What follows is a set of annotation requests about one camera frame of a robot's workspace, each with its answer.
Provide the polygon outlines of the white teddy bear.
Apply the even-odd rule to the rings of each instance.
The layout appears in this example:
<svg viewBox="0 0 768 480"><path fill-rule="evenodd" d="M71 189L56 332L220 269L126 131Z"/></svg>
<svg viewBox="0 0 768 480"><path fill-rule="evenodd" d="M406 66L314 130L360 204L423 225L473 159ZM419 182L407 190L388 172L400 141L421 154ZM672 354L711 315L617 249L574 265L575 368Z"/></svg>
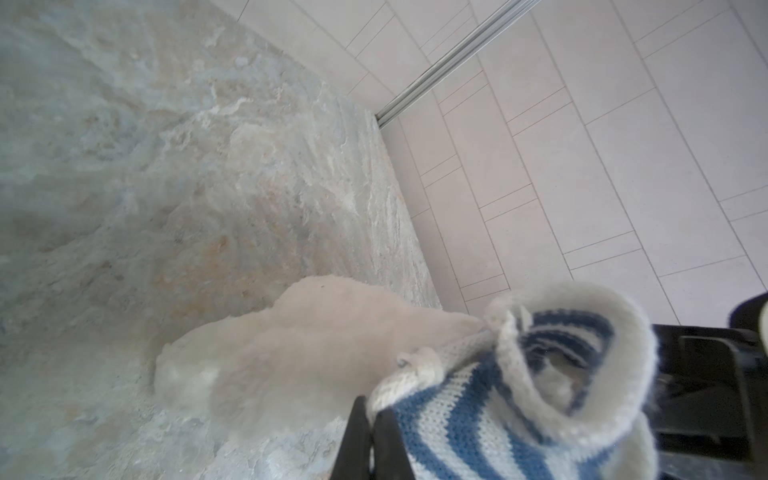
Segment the white teddy bear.
<svg viewBox="0 0 768 480"><path fill-rule="evenodd" d="M371 393L401 355L479 332L464 313L412 306L378 286L306 277L272 307L200 326L163 347L154 390L166 407L268 438L319 428Z"/></svg>

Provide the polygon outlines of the blue white striped sweater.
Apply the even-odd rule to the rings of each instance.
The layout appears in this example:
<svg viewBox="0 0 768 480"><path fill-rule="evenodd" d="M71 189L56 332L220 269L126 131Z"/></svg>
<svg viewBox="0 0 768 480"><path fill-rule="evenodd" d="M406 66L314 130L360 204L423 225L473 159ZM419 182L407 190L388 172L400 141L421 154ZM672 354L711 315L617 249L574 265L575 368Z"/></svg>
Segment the blue white striped sweater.
<svg viewBox="0 0 768 480"><path fill-rule="evenodd" d="M419 479L654 479L643 406L658 342L643 308L570 281L511 291L485 327L401 356L367 401L391 411Z"/></svg>

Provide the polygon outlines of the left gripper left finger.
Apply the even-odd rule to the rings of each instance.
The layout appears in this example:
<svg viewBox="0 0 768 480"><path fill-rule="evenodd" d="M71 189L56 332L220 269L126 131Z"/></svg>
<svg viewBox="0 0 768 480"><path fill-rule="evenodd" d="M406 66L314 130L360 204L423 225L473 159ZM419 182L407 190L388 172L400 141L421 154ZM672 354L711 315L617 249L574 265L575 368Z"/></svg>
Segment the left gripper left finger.
<svg viewBox="0 0 768 480"><path fill-rule="evenodd" d="M366 413L366 397L358 396L353 403L330 480L369 480L371 448L372 429Z"/></svg>

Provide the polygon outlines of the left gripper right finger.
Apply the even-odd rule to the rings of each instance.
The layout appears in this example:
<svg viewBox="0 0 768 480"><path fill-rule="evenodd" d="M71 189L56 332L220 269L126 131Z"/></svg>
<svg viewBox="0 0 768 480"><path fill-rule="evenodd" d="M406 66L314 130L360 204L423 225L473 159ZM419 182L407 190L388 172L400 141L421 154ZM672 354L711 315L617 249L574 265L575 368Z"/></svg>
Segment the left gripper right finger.
<svg viewBox="0 0 768 480"><path fill-rule="evenodd" d="M379 412L372 430L374 480L415 480L402 434L392 409Z"/></svg>

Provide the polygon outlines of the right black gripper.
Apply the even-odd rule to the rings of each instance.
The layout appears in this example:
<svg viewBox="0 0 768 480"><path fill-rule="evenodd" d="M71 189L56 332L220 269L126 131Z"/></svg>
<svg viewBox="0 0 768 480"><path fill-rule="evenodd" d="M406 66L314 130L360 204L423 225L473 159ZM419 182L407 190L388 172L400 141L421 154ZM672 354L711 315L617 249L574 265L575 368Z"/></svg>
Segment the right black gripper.
<svg viewBox="0 0 768 480"><path fill-rule="evenodd" d="M767 476L767 296L724 328L657 325L659 373L647 414L661 479Z"/></svg>

